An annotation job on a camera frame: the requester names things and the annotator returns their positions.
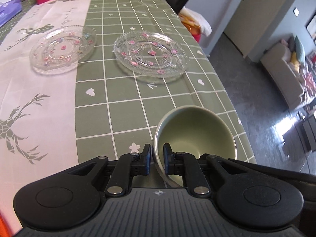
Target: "arrow print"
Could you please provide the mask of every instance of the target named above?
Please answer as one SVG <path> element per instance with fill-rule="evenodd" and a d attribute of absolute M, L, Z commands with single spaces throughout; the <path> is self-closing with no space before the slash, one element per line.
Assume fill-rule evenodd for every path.
<path fill-rule="evenodd" d="M 150 84 L 147 84 L 151 89 L 153 89 L 153 87 L 157 87 L 154 85 L 155 83 L 150 83 Z"/>

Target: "light switch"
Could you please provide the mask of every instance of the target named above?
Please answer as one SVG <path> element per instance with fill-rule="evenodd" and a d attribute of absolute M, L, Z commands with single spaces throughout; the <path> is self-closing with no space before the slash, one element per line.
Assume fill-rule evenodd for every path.
<path fill-rule="evenodd" d="M 298 14 L 300 14 L 300 11 L 297 8 L 295 8 L 293 12 L 294 12 L 295 16 L 298 16 Z"/>

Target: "picture frame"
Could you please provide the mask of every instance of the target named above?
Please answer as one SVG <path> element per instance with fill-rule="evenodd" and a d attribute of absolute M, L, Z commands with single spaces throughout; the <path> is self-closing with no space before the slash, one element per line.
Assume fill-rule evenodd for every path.
<path fill-rule="evenodd" d="M 311 22 L 307 25 L 307 31 L 316 42 L 316 15 L 312 18 Z"/>

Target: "pink flower decoration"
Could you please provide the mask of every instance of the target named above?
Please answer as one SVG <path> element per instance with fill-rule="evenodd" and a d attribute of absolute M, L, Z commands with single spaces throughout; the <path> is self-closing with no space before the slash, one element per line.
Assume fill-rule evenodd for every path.
<path fill-rule="evenodd" d="M 156 52 L 154 52 L 154 51 L 148 51 L 148 53 L 149 53 L 151 56 L 155 56 L 155 55 L 156 55 Z"/>

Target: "yellow pillow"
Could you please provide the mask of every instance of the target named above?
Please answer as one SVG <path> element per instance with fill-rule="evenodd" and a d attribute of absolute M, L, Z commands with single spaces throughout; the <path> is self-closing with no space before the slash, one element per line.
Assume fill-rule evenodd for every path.
<path fill-rule="evenodd" d="M 292 53 L 292 56 L 291 56 L 291 63 L 294 65 L 294 67 L 295 67 L 295 70 L 297 71 L 297 72 L 299 72 L 299 70 L 300 70 L 300 62 L 297 60 L 297 58 L 296 58 L 296 52 L 293 52 Z"/>

